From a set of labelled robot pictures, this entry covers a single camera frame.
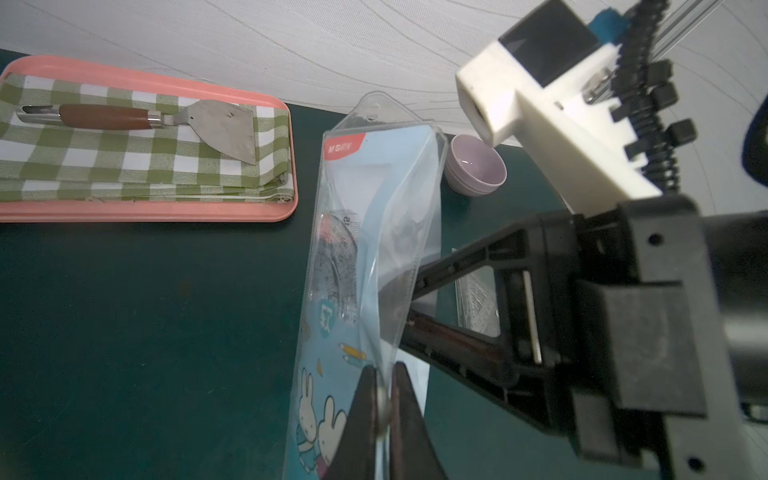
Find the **metal rod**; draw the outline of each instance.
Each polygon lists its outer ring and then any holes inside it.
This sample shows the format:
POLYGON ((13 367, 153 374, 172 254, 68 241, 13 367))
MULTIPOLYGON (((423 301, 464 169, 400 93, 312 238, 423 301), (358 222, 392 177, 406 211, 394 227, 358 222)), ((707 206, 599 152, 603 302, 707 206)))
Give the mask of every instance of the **metal rod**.
POLYGON ((523 270, 523 286, 525 287, 525 309, 528 311, 528 329, 531 330, 531 350, 533 361, 541 365, 541 344, 538 341, 538 327, 536 326, 536 309, 533 303, 533 288, 531 287, 531 273, 523 270))

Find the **pink tray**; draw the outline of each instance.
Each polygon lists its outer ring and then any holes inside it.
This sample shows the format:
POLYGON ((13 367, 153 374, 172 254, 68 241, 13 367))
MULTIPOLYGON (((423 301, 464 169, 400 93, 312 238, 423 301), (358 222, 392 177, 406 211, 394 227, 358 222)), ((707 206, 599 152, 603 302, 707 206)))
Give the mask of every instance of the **pink tray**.
MULTIPOLYGON (((269 95, 50 55, 19 58, 8 64, 0 80, 11 73, 177 97, 288 108, 269 95)), ((290 123, 289 133, 294 193, 293 201, 288 204, 83 200, 0 202, 0 222, 279 222, 289 217, 299 204, 290 123)))

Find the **red label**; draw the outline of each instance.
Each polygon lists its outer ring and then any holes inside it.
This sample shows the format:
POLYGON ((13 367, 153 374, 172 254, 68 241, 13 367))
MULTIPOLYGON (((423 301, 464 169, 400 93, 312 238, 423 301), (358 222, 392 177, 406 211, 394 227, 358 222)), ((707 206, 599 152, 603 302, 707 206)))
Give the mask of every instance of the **red label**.
POLYGON ((323 146, 323 156, 326 160, 331 161, 351 155, 360 149, 365 137, 366 134, 357 134, 329 138, 323 146))

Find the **pink bowl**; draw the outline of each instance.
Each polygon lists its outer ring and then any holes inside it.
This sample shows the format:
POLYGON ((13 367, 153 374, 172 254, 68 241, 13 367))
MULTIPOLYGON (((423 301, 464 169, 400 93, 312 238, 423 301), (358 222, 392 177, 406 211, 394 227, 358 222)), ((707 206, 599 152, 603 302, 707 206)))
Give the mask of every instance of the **pink bowl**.
POLYGON ((479 138, 456 135, 445 162, 445 179, 458 193, 480 197, 507 180, 507 167, 498 152, 479 138))

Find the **screw hole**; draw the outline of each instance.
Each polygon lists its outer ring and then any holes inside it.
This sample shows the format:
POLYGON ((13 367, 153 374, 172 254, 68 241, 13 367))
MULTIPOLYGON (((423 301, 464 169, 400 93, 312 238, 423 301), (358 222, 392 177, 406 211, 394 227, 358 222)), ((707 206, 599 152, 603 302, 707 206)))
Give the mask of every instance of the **screw hole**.
POLYGON ((707 466, 701 461, 701 458, 698 457, 688 458, 688 468, 696 473, 704 473, 704 471, 707 470, 707 466))
POLYGON ((654 233, 650 237, 648 237, 648 243, 653 245, 654 247, 658 247, 662 243, 664 243, 664 236, 660 233, 654 233))

